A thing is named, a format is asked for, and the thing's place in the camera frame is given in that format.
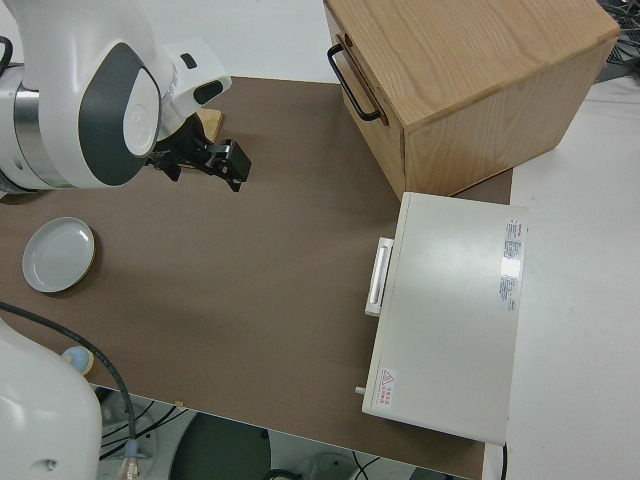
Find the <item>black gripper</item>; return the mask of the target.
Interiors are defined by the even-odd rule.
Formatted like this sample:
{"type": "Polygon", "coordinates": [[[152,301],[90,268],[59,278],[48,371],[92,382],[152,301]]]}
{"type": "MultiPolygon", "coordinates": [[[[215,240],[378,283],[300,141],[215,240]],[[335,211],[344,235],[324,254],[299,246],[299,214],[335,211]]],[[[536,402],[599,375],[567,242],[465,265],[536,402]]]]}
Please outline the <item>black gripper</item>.
{"type": "Polygon", "coordinates": [[[248,180],[251,161],[233,139],[216,144],[206,137],[199,117],[188,117],[172,135],[159,141],[147,159],[147,165],[163,171],[177,182],[183,167],[192,167],[227,182],[239,192],[248,180]]]}

